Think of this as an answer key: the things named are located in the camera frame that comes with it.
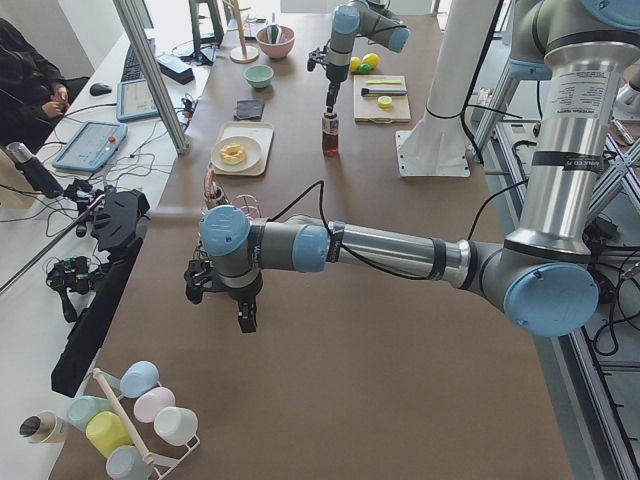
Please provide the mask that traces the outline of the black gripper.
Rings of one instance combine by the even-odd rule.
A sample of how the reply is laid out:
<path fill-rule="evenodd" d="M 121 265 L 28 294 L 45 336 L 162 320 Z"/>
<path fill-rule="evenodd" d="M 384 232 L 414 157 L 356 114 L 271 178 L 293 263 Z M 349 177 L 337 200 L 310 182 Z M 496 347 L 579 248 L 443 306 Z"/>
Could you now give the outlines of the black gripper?
<path fill-rule="evenodd" d="M 316 48 L 308 55 L 306 68 L 312 72 L 317 65 L 325 70 L 325 76 L 330 84 L 326 95 L 326 111 L 333 113 L 340 84 L 348 77 L 348 54 L 336 52 L 328 46 Z"/>
<path fill-rule="evenodd" d="M 205 259 L 192 259 L 184 273 L 186 297 L 194 303 L 202 302 L 204 292 L 227 293 L 238 302 L 238 323 L 242 333 L 257 330 L 256 296 L 263 287 L 262 274 L 244 287 L 230 287 L 222 282 L 222 277 L 213 269 L 213 264 Z"/>

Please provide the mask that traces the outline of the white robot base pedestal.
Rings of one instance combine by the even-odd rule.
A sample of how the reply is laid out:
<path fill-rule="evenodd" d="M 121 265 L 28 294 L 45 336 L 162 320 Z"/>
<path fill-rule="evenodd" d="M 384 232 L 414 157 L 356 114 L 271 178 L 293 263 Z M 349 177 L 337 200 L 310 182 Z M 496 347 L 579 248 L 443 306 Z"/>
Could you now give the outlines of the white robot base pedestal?
<path fill-rule="evenodd" d="M 501 9 L 502 3 L 497 0 L 451 3 L 425 113 L 412 130 L 396 133 L 401 176 L 470 175 L 463 110 Z"/>

